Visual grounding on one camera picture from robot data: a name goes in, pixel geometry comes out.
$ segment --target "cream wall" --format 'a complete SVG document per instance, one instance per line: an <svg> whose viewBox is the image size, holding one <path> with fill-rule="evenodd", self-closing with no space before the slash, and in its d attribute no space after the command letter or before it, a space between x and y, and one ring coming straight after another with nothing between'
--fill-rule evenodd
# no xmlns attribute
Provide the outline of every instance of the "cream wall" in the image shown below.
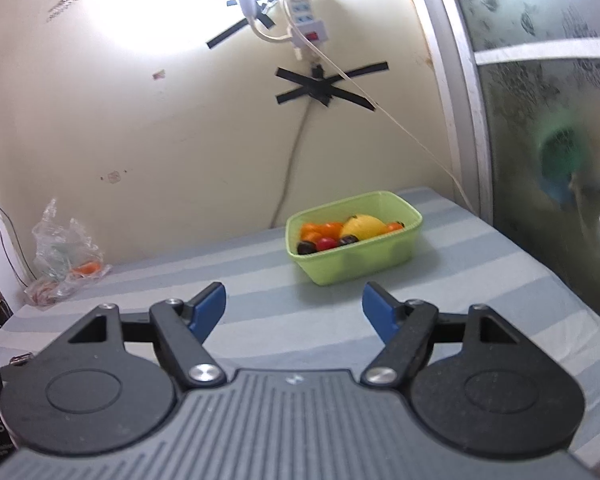
<svg viewBox="0 0 600 480"><path fill-rule="evenodd" d="M104 25L116 0L80 0L47 23L56 1L0 0L0 203L29 257L28 233L53 196L113 263L266 228L306 106L275 101L294 88L274 76L278 66L307 70L293 51L248 30L209 51L204 41L240 17L235 7L185 13L179 26L199 38L165 54ZM324 50L344 70L388 61L389 72L358 83L449 167L411 0L316 0L315 10L331 38ZM162 69L166 78L154 81ZM314 106L307 126L281 222L368 190L425 185L453 196L449 177L380 112L334 100Z"/></svg>

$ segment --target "black electrical tape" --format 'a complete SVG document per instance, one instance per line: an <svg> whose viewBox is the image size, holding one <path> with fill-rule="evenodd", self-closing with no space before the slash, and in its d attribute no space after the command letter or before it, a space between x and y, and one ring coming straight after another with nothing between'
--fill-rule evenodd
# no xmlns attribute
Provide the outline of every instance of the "black electrical tape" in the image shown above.
<svg viewBox="0 0 600 480"><path fill-rule="evenodd" d="M309 90L309 97L315 99L316 101L320 101L325 106L329 106L329 103L331 102L331 94L325 93L321 90Z"/></svg>
<svg viewBox="0 0 600 480"><path fill-rule="evenodd" d="M295 90L291 90L289 92L285 92L283 94L276 95L276 101L281 105L282 103L286 103L287 101L292 101L293 99L298 99L303 95L307 95L309 93L308 86L301 86L300 88L296 88Z"/></svg>
<svg viewBox="0 0 600 480"><path fill-rule="evenodd" d="M259 7L261 10L259 10L258 13L256 14L256 19L258 19L267 28L273 27L276 23L269 16L267 16L266 14L263 14L262 8L264 6L259 6ZM238 23L235 23L234 25L229 27L224 32L221 32L213 39L207 41L206 46L208 46L209 48L213 48L213 47L217 46L219 43L222 43L228 37L234 35L236 32L241 30L243 27L246 27L247 25L249 25L249 22L247 21L246 18L243 18Z"/></svg>
<svg viewBox="0 0 600 480"><path fill-rule="evenodd" d="M386 61L382 63L374 63L372 65L361 66L355 70L350 70L350 72L345 72L349 77L359 77L361 75L373 74L374 72L384 72L385 70L389 70L389 64ZM325 79L325 81L329 84L343 81L343 77L340 74L332 75Z"/></svg>
<svg viewBox="0 0 600 480"><path fill-rule="evenodd" d="M303 86L312 85L316 81L311 77L297 74L296 72L291 72L291 70L287 70L285 68L279 68L278 70L276 70L276 76Z"/></svg>
<svg viewBox="0 0 600 480"><path fill-rule="evenodd" d="M227 3L226 3L226 6L227 7L233 7L233 6L236 6L237 4L238 4L237 0L228 0Z"/></svg>
<svg viewBox="0 0 600 480"><path fill-rule="evenodd" d="M353 94L352 92L343 90L342 88L337 88L335 86L331 87L331 95L334 97L339 97L340 99L344 99L345 101L350 101L354 104L362 106L367 110L371 110L372 112L376 110L376 107L371 104L367 99L359 96L357 94Z"/></svg>

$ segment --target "metal screw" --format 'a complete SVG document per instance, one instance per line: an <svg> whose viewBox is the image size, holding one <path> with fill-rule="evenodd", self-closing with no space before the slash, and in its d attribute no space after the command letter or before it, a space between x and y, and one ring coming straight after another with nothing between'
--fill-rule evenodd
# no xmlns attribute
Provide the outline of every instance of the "metal screw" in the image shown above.
<svg viewBox="0 0 600 480"><path fill-rule="evenodd" d="M222 370L216 365L207 363L195 365L189 369L189 377L200 383L215 381L222 374Z"/></svg>
<svg viewBox="0 0 600 480"><path fill-rule="evenodd" d="M377 366L367 370L365 373L366 382L371 384L389 384L398 378L398 374L392 368L386 366Z"/></svg>
<svg viewBox="0 0 600 480"><path fill-rule="evenodd" d="M291 377L286 377L285 381L293 386L296 386L296 384L300 384L302 381L304 381L304 377L302 377L300 374L294 374Z"/></svg>
<svg viewBox="0 0 600 480"><path fill-rule="evenodd" d="M27 364L30 359L33 359L33 354L31 352L27 352L26 354L16 355L16 357L12 357L9 359L9 364L14 366L22 366Z"/></svg>

